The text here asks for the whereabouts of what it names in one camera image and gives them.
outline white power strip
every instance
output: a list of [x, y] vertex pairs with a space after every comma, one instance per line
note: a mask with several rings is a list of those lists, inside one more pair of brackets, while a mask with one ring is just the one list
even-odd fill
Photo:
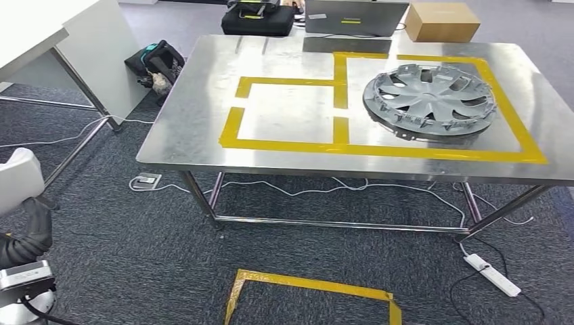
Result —
[[492, 265], [488, 264], [480, 256], [472, 254], [464, 257], [464, 260], [470, 264], [475, 270], [481, 271], [481, 274], [487, 278], [492, 284], [497, 288], [506, 293], [509, 297], [516, 297], [520, 293], [521, 289], [514, 285], [509, 279], [503, 276], [499, 271], [497, 271]]

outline stainless steel table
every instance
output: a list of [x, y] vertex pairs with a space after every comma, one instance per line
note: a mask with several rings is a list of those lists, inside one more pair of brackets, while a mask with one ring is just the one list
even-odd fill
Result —
[[[197, 42], [137, 160], [180, 171], [205, 215], [223, 221], [453, 232], [461, 241], [552, 186], [574, 185], [574, 113], [518, 45], [411, 43], [389, 53], [307, 52], [302, 37], [207, 36]], [[366, 84], [400, 64], [454, 65], [480, 76], [499, 106], [492, 125], [433, 139], [382, 126]], [[190, 171], [219, 171], [205, 198]], [[224, 172], [461, 182], [465, 227], [284, 220], [214, 212]], [[482, 218], [468, 182], [534, 185]]]

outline carpet floor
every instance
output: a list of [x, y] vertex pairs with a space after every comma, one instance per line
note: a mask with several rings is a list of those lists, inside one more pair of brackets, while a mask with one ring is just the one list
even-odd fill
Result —
[[[574, 107], [574, 95], [567, 88], [574, 60], [569, 41], [574, 5], [546, 0], [466, 2], [483, 21], [477, 41], [523, 46]], [[199, 35], [219, 33], [225, 11], [224, 6], [162, 2], [122, 8], [142, 45], [167, 39], [185, 56]], [[2, 94], [84, 101], [73, 91], [23, 85]], [[153, 121], [158, 112], [155, 101], [149, 95], [130, 117]], [[92, 112], [6, 103], [0, 104], [0, 116], [0, 144], [69, 137], [97, 118]], [[264, 225], [229, 225], [216, 232], [189, 194], [175, 188], [145, 193], [128, 188], [128, 181], [140, 172], [163, 174], [162, 185], [181, 185], [176, 173], [135, 161], [148, 130], [148, 125], [139, 123], [126, 123], [118, 134], [104, 129], [48, 189], [47, 197], [61, 206], [53, 215], [54, 246], [45, 257], [57, 276], [55, 315], [79, 324], [222, 324], [231, 285], [242, 268], [388, 291], [407, 325], [467, 324], [453, 308], [449, 290], [457, 279], [472, 274], [472, 268], [452, 236]], [[75, 143], [30, 148], [47, 175]], [[0, 161], [11, 152], [0, 148]], [[205, 189], [211, 188], [215, 176], [196, 174]], [[228, 181], [259, 179], [291, 192], [337, 185], [328, 178], [226, 176]], [[344, 181], [354, 186], [363, 183]], [[501, 205], [525, 188], [485, 184], [475, 191]], [[439, 183], [433, 190], [465, 207], [463, 195], [451, 184]], [[259, 217], [421, 225], [455, 226], [460, 220], [432, 196], [398, 188], [289, 198], [263, 185], [228, 186], [218, 210]], [[515, 221], [534, 217], [531, 223], [516, 226], [501, 221], [480, 235], [504, 254], [509, 278], [541, 305], [544, 323], [524, 297], [508, 298], [481, 276], [453, 289], [458, 309], [473, 324], [574, 324], [573, 213], [568, 189], [554, 188], [510, 216]], [[0, 230], [22, 232], [25, 219], [21, 211], [2, 217]], [[491, 247], [477, 240], [465, 245], [469, 253], [503, 270], [501, 257]], [[387, 319], [387, 306], [379, 301], [253, 282], [245, 286], [231, 323], [387, 324]]]

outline white cable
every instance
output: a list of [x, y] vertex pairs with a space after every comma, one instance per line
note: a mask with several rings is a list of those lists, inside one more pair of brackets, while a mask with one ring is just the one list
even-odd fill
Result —
[[433, 188], [435, 185], [437, 184], [437, 181], [434, 181], [429, 187], [427, 187], [427, 190], [430, 190], [431, 188]]
[[[456, 187], [456, 183], [452, 183], [452, 188], [453, 188], [454, 190], [458, 191], [458, 192], [463, 192], [461, 189], [459, 189], [459, 188]], [[474, 196], [475, 198], [478, 198], [479, 200], [481, 200], [481, 201], [483, 201], [484, 203], [488, 204], [488, 205], [489, 205], [491, 208], [493, 208], [495, 211], [498, 210], [498, 208], [497, 208], [494, 204], [488, 202], [488, 200], [485, 199], [485, 198], [483, 198], [482, 196], [479, 196], [478, 194], [474, 194], [474, 193], [472, 193], [472, 196]], [[509, 223], [511, 223], [511, 224], [513, 224], [513, 225], [525, 225], [525, 224], [529, 223], [530, 221], [533, 221], [533, 220], [534, 220], [534, 217], [530, 217], [528, 220], [523, 221], [523, 222], [515, 222], [515, 221], [510, 220], [510, 219], [507, 218], [507, 217], [505, 217], [504, 220], [506, 220], [507, 222], [509, 222]]]
[[180, 188], [179, 186], [177, 186], [175, 184], [168, 184], [166, 186], [162, 186], [161, 188], [150, 188], [150, 189], [134, 188], [133, 182], [136, 179], [141, 179], [141, 176], [134, 177], [131, 179], [131, 181], [129, 181], [129, 188], [130, 188], [130, 190], [132, 190], [134, 192], [153, 192], [153, 191], [164, 190], [166, 188], [177, 188], [178, 190], [184, 191], [185, 193], [190, 193], [190, 191], [186, 190], [185, 188]]
[[95, 121], [91, 121], [90, 123], [88, 123], [88, 124], [82, 129], [82, 131], [80, 131], [80, 133], [78, 133], [78, 135], [76, 135], [75, 137], [65, 137], [64, 139], [59, 139], [59, 140], [50, 141], [50, 142], [26, 142], [26, 143], [23, 143], [23, 144], [5, 144], [5, 145], [0, 146], [0, 148], [29, 146], [29, 145], [32, 145], [32, 144], [56, 144], [56, 143], [58, 143], [58, 142], [64, 142], [64, 141], [74, 140], [74, 139], [77, 139], [77, 138], [79, 138], [80, 136], [82, 136], [82, 134], [84, 134], [84, 132], [86, 131], [86, 129], [87, 129], [90, 125], [92, 125], [92, 124], [94, 124], [94, 123], [96, 123], [96, 122], [100, 122], [101, 120], [104, 120], [104, 119], [106, 119], [106, 118], [108, 118], [108, 117], [119, 118], [120, 120], [125, 121], [125, 122], [139, 122], [139, 123], [144, 123], [144, 124], [154, 124], [154, 122], [141, 121], [141, 120], [129, 120], [129, 119], [127, 119], [127, 118], [121, 118], [121, 117], [116, 116], [116, 115], [106, 115], [106, 116], [100, 117], [99, 119], [97, 119], [97, 120], [95, 120]]
[[462, 243], [458, 244], [460, 246], [460, 249], [462, 250], [462, 253], [464, 254], [464, 256], [470, 256], [467, 252], [466, 249], [464, 249], [464, 246], [462, 246]]
[[[341, 184], [342, 186], [338, 186], [338, 187], [332, 188], [332, 189], [330, 189], [330, 190], [305, 190], [305, 191], [300, 191], [300, 192], [296, 192], [296, 193], [290, 193], [290, 192], [287, 192], [286, 190], [283, 190], [282, 188], [279, 188], [279, 187], [277, 187], [277, 186], [275, 186], [275, 185], [273, 185], [273, 184], [271, 184], [271, 183], [268, 183], [268, 182], [266, 182], [266, 181], [250, 181], [250, 182], [229, 181], [229, 182], [223, 184], [223, 185], [221, 186], [221, 188], [224, 188], [225, 186], [232, 185], [232, 184], [236, 184], [236, 185], [265, 184], [265, 185], [269, 186], [270, 188], [274, 188], [274, 189], [276, 189], [277, 191], [280, 191], [281, 193], [283, 193], [283, 194], [285, 194], [285, 195], [288, 195], [288, 196], [298, 196], [298, 195], [301, 195], [301, 194], [304, 194], [304, 193], [331, 193], [331, 192], [333, 192], [333, 191], [342, 190], [342, 189], [351, 190], [351, 191], [362, 191], [362, 190], [364, 190], [364, 189], [366, 189], [366, 188], [375, 187], [375, 186], [378, 186], [378, 187], [394, 187], [394, 188], [408, 188], [408, 189], [410, 189], [410, 190], [415, 190], [415, 191], [425, 192], [425, 193], [431, 194], [431, 195], [433, 195], [435, 198], [439, 199], [442, 203], [448, 205], [448, 206], [451, 207], [452, 209], [454, 209], [454, 210], [456, 210], [457, 212], [459, 212], [460, 215], [461, 215], [460, 227], [461, 227], [461, 228], [464, 227], [464, 220], [465, 220], [466, 216], [465, 216], [464, 212], [462, 212], [462, 210], [460, 210], [459, 208], [455, 207], [453, 204], [449, 203], [448, 201], [444, 200], [444, 199], [443, 199], [442, 197], [440, 197], [438, 194], [436, 194], [436, 193], [434, 193], [434, 192], [432, 192], [432, 191], [429, 191], [429, 190], [425, 190], [424, 188], [414, 188], [414, 187], [412, 187], [412, 186], [405, 186], [405, 185], [399, 185], [399, 184], [369, 184], [369, 180], [366, 179], [366, 178], [365, 178], [365, 185], [360, 186], [360, 187], [358, 187], [358, 188], [354, 188], [354, 187], [352, 187], [352, 186], [348, 186], [345, 182], [341, 181], [340, 179], [338, 179], [338, 178], [336, 178], [336, 177], [331, 177], [331, 178], [334, 179], [335, 181], [337, 181], [337, 182], [338, 182], [339, 184]], [[186, 192], [186, 193], [189, 193], [189, 192], [190, 192], [190, 191], [188, 191], [188, 190], [185, 190], [185, 189], [183, 189], [183, 188], [180, 188], [179, 186], [177, 186], [177, 185], [175, 185], [175, 184], [169, 184], [169, 185], [163, 186], [163, 187], [161, 187], [161, 188], [154, 188], [154, 189], [149, 189], [149, 190], [147, 190], [147, 189], [135, 189], [135, 188], [133, 188], [132, 183], [133, 183], [133, 181], [135, 181], [136, 179], [139, 179], [139, 176], [138, 176], [138, 177], [135, 177], [135, 178], [133, 178], [131, 181], [129, 181], [129, 188], [132, 189], [132, 190], [134, 190], [134, 191], [136, 191], [136, 192], [159, 191], [159, 190], [163, 190], [163, 189], [169, 188], [169, 187], [175, 187], [175, 188], [177, 188], [177, 189], [179, 189], [179, 190], [182, 190], [182, 191], [184, 191], [184, 192]], [[208, 193], [210, 193], [210, 192], [212, 192], [212, 191], [213, 191], [213, 190], [208, 190], [208, 191], [203, 192], [203, 194], [208, 194]]]

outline yellow tape outline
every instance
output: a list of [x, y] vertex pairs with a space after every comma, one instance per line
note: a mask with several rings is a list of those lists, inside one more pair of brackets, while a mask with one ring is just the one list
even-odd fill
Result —
[[[333, 79], [285, 79], [267, 77], [241, 77], [236, 97], [248, 98], [253, 84], [300, 85], [333, 87], [333, 104], [335, 108], [348, 108], [347, 94], [347, 58], [386, 59], [385, 53], [334, 52]], [[289, 142], [261, 139], [238, 139], [239, 128], [244, 115], [244, 108], [232, 107], [222, 130], [219, 143], [224, 148], [271, 150], [289, 152], [313, 152], [326, 154], [356, 154], [363, 156], [391, 156], [405, 158], [427, 158], [443, 160], [485, 161], [498, 163], [532, 163], [548, 164], [546, 157], [538, 148], [534, 139], [520, 120], [520, 117], [506, 97], [486, 60], [481, 58], [453, 56], [410, 56], [398, 55], [398, 60], [434, 61], [473, 64], [484, 81], [489, 83], [498, 104], [499, 111], [505, 118], [510, 130], [521, 145], [520, 152], [500, 152], [490, 150], [464, 150], [439, 148], [409, 148], [394, 146], [367, 146], [349, 143], [349, 120], [333, 116], [333, 142]]]
[[294, 276], [282, 276], [280, 274], [271, 274], [256, 271], [248, 271], [246, 269], [238, 269], [234, 285], [231, 288], [231, 293], [229, 294], [229, 300], [227, 301], [224, 325], [229, 325], [229, 323], [231, 322], [231, 315], [237, 308], [237, 302], [239, 299], [239, 295], [241, 293], [241, 289], [243, 289], [243, 285], [247, 280], [266, 282], [272, 284], [281, 284], [284, 286], [296, 286], [299, 288], [329, 291], [332, 293], [343, 293], [346, 295], [353, 295], [381, 301], [388, 301], [389, 325], [402, 324], [401, 309], [393, 300], [393, 294], [390, 292], [372, 288], [365, 288], [362, 286], [351, 286], [349, 284], [341, 284], [322, 280], [312, 280], [306, 278], [296, 278]]

